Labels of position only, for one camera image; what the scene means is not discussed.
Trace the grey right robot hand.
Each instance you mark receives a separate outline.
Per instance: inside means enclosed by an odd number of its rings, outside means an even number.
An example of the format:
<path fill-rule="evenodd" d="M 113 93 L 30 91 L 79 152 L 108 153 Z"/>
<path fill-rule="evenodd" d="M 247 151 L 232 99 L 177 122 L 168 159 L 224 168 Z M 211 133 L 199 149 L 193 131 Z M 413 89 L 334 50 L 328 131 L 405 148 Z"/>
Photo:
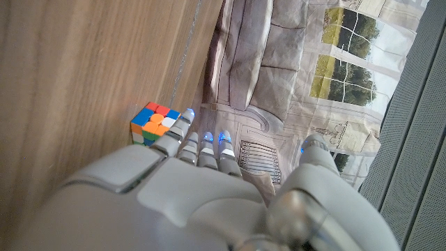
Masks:
<path fill-rule="evenodd" d="M 11 250 L 398 250 L 381 214 L 341 177 L 323 138 L 270 202 L 242 177 L 222 131 L 189 133 L 185 110 L 151 146 L 131 145 L 67 178 Z"/>

